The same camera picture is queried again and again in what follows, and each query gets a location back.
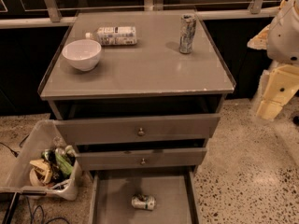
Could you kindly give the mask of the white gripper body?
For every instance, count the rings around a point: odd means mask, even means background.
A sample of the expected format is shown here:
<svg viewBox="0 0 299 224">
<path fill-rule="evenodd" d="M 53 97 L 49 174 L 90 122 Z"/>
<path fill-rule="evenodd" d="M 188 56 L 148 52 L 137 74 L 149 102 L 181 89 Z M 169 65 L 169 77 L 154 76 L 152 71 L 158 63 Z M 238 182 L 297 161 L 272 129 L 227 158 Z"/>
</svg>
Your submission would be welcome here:
<svg viewBox="0 0 299 224">
<path fill-rule="evenodd" d="M 275 102 L 283 108 L 298 91 L 299 67 L 275 63 L 269 70 L 263 70 L 252 100 L 253 109 L 257 110 L 261 101 Z"/>
</svg>

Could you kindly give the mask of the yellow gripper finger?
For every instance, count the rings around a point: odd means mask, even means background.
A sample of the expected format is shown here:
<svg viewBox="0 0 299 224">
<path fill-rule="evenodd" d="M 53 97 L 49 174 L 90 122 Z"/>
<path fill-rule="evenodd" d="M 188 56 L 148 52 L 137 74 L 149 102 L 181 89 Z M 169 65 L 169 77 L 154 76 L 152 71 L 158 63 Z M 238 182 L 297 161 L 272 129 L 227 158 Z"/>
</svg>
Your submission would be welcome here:
<svg viewBox="0 0 299 224">
<path fill-rule="evenodd" d="M 274 119 L 282 110 L 282 106 L 271 101 L 261 101 L 256 115 L 262 119 Z"/>
</svg>

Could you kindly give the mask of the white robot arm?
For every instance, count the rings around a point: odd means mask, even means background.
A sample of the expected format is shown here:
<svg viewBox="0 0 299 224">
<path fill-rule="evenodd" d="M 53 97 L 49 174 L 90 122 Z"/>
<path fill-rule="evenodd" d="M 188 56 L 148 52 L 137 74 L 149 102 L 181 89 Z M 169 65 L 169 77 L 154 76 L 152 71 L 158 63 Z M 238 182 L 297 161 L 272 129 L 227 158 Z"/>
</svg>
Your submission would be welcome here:
<svg viewBox="0 0 299 224">
<path fill-rule="evenodd" d="M 256 115 L 274 119 L 299 90 L 299 0 L 283 0 L 270 24 L 247 44 L 251 49 L 265 49 L 277 63 L 268 75 Z"/>
</svg>

